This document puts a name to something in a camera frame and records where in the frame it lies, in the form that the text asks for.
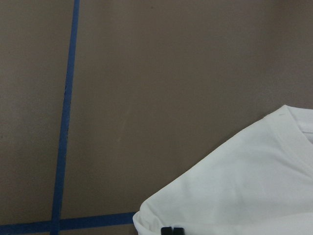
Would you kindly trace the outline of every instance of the neckline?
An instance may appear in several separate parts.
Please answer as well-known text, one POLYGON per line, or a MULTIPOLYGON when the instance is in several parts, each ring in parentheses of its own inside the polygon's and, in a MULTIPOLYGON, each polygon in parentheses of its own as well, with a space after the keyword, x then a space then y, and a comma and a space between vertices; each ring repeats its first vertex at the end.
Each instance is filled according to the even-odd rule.
POLYGON ((313 109, 292 107, 284 104, 265 116, 265 120, 279 137, 285 150, 300 160, 313 173, 313 143, 303 132, 313 133, 313 109))

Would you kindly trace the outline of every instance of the black object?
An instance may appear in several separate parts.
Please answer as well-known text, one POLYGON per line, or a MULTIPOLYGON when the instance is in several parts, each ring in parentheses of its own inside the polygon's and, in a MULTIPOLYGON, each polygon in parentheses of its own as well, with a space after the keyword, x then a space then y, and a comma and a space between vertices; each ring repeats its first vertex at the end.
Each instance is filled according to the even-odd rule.
POLYGON ((174 228, 172 227, 163 227, 161 228, 161 235, 185 235, 185 231, 183 228, 174 228))
POLYGON ((161 235, 172 235, 172 227, 161 228, 161 235))
POLYGON ((174 228, 173 235, 185 235, 183 228, 174 228))

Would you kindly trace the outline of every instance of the blue tape strip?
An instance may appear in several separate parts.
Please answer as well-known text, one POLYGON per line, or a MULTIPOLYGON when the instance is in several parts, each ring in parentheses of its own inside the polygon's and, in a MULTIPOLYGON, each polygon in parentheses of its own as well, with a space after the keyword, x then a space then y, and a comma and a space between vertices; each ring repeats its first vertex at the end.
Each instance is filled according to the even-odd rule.
POLYGON ((74 62, 76 51, 76 37, 78 28, 78 12, 79 0, 74 1, 72 29, 69 42, 68 61, 67 61, 67 76, 65 81, 64 101, 61 119, 61 130, 59 139, 58 161, 55 176, 52 219, 50 235, 58 235, 60 230, 60 214, 62 207, 63 186, 65 177, 65 165, 67 154, 67 135, 69 127, 70 103, 72 97, 72 84, 74 75, 74 62))
MULTIPOLYGON (((86 229, 112 225, 133 224, 135 212, 92 217, 61 219, 60 230, 86 229)), ((44 233, 51 230, 51 221, 0 226, 0 235, 44 233)))

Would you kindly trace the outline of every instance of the shirt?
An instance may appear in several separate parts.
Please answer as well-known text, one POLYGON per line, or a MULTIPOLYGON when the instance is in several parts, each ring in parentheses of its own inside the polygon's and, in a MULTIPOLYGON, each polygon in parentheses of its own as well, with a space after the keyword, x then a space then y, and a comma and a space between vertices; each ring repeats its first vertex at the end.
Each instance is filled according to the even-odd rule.
POLYGON ((312 235, 313 110, 283 105, 146 199, 139 235, 312 235))

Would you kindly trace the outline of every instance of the vertical blue line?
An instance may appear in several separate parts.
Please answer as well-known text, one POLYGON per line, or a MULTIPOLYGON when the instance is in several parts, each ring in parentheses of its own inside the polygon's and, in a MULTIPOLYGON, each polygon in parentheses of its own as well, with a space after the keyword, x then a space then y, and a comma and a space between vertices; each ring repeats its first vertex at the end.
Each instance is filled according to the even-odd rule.
POLYGON ((61 217, 66 154, 67 154, 67 135, 69 127, 70 103, 72 97, 76 37, 78 27, 78 12, 79 12, 79 0, 74 0, 72 28, 67 61, 67 76, 65 81, 64 101, 61 119, 58 160, 55 175, 50 235, 58 235, 60 231, 60 217, 61 217))

